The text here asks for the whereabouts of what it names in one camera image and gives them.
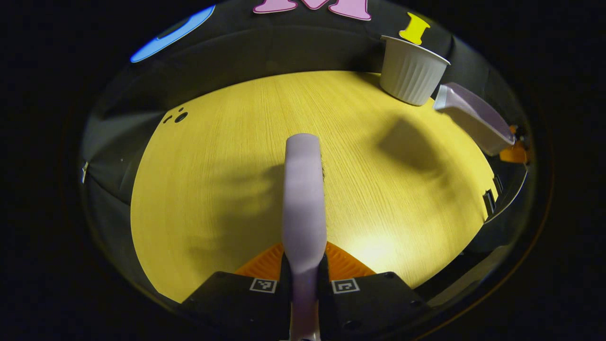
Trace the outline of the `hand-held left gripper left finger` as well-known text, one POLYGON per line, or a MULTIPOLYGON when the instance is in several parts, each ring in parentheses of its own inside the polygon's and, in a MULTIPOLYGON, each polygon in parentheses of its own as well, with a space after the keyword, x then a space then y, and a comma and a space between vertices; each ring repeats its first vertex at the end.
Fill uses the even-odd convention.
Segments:
POLYGON ((180 304, 225 341, 290 341, 292 276, 281 243, 234 273, 217 271, 180 304))

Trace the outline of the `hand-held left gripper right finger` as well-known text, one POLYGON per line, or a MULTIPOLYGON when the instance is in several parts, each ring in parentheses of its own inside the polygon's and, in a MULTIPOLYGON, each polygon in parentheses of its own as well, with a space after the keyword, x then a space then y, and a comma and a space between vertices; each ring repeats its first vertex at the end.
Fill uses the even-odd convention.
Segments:
POLYGON ((322 341, 379 341, 430 311, 395 272, 374 272, 331 242, 320 262, 317 294, 322 341))

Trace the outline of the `pale purple dustpan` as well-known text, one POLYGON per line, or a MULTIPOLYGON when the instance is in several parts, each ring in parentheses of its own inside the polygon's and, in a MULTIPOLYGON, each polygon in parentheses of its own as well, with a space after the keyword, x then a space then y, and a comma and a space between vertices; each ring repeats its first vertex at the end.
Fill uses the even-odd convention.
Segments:
POLYGON ((488 156, 498 155, 516 142, 498 111, 457 83, 439 86, 433 109, 448 115, 488 156))

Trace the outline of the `small pale purple broom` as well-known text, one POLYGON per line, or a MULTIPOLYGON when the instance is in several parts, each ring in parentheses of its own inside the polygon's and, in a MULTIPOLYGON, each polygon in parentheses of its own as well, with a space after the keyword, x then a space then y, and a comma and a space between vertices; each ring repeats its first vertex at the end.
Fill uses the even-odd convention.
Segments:
POLYGON ((291 341, 321 341, 318 272, 327 246, 320 140, 296 134, 286 140, 282 245, 292 276, 291 341))

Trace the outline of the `white ribbed garbage bin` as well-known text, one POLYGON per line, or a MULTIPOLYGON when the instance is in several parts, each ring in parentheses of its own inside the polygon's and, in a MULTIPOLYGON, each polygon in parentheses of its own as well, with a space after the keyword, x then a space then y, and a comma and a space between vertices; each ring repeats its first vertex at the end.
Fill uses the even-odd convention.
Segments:
POLYGON ((413 43, 391 36, 385 41, 381 88, 396 99, 423 106, 437 88, 450 61, 413 43))

